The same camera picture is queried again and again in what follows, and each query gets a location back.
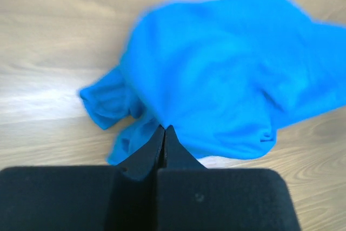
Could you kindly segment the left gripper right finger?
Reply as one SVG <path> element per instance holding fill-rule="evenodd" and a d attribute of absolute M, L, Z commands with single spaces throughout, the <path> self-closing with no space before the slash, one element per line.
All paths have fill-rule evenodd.
<path fill-rule="evenodd" d="M 163 150 L 164 168 L 178 170 L 206 169 L 179 142 L 173 126 L 169 126 L 165 131 Z"/>

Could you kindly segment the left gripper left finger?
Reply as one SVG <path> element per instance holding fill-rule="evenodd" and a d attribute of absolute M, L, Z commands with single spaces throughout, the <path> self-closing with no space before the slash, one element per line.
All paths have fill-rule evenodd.
<path fill-rule="evenodd" d="M 158 126 L 149 141 L 121 162 L 117 169 L 130 182 L 144 182 L 165 166 L 165 129 Z"/>

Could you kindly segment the blue t-shirt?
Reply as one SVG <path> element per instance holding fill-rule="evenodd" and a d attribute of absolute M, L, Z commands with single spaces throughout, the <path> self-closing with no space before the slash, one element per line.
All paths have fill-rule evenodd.
<path fill-rule="evenodd" d="M 345 26 L 291 0 L 172 0 L 135 22 L 119 64 L 80 98 L 116 165 L 173 126 L 197 159 L 256 159 L 279 129 L 345 105 Z"/>

